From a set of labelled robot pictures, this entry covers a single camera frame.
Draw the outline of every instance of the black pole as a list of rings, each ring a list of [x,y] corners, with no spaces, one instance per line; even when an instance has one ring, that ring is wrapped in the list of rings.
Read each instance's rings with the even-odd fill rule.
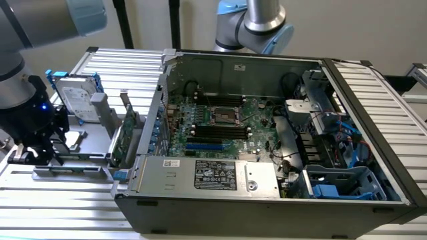
[[[115,11],[118,13],[125,47],[127,49],[134,49],[134,40],[133,40],[126,0],[113,0],[113,4],[114,4]]]
[[[169,0],[169,17],[171,20],[173,48],[182,49],[181,0]]]

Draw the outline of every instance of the white label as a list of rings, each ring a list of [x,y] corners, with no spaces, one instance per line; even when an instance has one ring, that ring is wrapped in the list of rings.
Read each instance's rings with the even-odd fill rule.
[[[235,71],[245,71],[245,70],[247,70],[247,66],[243,64],[237,64],[237,65],[234,65],[234,70]]]
[[[62,92],[66,96],[71,110],[78,118],[86,122],[99,123],[99,115],[91,103],[91,96],[82,88],[63,87]]]
[[[175,167],[178,168],[181,166],[181,161],[178,159],[165,159],[163,160],[163,167]]]

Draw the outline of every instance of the motherboard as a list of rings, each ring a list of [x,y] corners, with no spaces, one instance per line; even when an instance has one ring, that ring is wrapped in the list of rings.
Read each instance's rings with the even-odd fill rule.
[[[274,107],[266,98],[173,95],[169,156],[271,163],[278,142]]]

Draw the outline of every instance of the robotic arm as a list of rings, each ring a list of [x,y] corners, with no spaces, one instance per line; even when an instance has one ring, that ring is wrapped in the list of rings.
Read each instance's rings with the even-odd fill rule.
[[[214,51],[281,54],[294,35],[279,0],[222,0]]]
[[[0,128],[18,145],[8,163],[47,165],[55,158],[62,164],[51,137],[64,144],[68,112],[51,104],[46,84],[26,67],[20,50],[102,30],[103,0],[0,0],[0,9]]]

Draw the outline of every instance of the sticker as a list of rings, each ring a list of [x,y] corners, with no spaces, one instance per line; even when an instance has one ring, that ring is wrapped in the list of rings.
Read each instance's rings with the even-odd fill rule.
[[[246,71],[247,70],[247,66],[243,64],[237,64],[234,65],[234,70],[235,71]]]
[[[91,103],[91,96],[88,92],[82,88],[67,86],[62,88],[62,92],[76,117],[86,122],[99,123],[99,115],[96,113],[95,106]]]
[[[178,168],[181,166],[181,161],[178,159],[165,159],[163,160],[163,167],[174,167]]]
[[[197,160],[194,187],[202,190],[237,191],[237,163]]]

